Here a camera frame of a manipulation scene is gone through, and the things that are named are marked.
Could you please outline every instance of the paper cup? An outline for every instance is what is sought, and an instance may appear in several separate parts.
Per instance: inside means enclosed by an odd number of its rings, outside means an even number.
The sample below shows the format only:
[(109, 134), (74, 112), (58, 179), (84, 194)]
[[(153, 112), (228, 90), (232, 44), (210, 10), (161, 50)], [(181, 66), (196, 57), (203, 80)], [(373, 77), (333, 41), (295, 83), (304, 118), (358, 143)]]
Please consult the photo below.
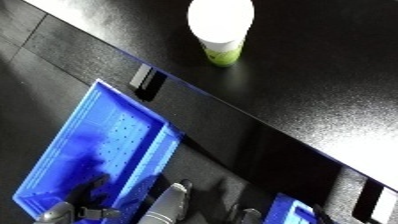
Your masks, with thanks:
[(194, 0), (188, 9), (192, 33), (208, 59), (222, 67), (238, 60), (253, 19), (250, 0)]

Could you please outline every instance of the black table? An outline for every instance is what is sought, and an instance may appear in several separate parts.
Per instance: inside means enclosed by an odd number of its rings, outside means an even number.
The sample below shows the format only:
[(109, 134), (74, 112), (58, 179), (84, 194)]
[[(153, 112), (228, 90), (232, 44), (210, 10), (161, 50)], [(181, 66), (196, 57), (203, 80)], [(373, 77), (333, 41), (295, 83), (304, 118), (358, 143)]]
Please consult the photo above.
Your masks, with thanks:
[(209, 64), (190, 1), (26, 0), (398, 190), (398, 3), (253, 0), (240, 61)]

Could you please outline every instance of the blue tray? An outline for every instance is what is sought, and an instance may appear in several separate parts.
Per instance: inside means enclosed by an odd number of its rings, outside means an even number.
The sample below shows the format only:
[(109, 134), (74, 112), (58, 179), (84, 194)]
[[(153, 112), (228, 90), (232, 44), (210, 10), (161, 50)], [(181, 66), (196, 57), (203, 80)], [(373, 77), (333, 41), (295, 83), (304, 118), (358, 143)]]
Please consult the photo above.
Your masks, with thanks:
[(37, 218), (76, 185), (106, 173), (103, 205), (122, 217), (78, 223), (129, 223), (181, 137), (168, 121), (97, 80), (13, 199)]

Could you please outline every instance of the green cup label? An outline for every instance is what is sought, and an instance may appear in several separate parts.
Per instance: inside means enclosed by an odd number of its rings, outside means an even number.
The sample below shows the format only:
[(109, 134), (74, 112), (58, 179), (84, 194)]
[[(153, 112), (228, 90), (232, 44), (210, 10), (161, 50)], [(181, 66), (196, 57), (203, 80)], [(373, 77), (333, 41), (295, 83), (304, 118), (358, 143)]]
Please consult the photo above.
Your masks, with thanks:
[(236, 49), (226, 52), (217, 52), (210, 50), (204, 44), (202, 44), (202, 46), (207, 55), (207, 58), (213, 64), (221, 67), (226, 67), (232, 65), (234, 62), (236, 62), (236, 60), (238, 60), (240, 53), (242, 52), (243, 41)]

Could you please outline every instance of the blue container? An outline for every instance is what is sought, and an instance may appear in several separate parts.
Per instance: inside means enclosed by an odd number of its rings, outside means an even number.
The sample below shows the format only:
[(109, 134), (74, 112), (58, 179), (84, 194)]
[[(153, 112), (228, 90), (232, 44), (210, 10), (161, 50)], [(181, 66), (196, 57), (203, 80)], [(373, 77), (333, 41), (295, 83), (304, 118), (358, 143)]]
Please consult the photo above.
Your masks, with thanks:
[(286, 196), (278, 194), (263, 224), (311, 224), (315, 223), (311, 207)]
[(88, 91), (13, 199), (33, 218), (101, 174), (103, 205), (122, 217), (78, 223), (129, 223), (182, 133), (168, 121), (98, 80)]

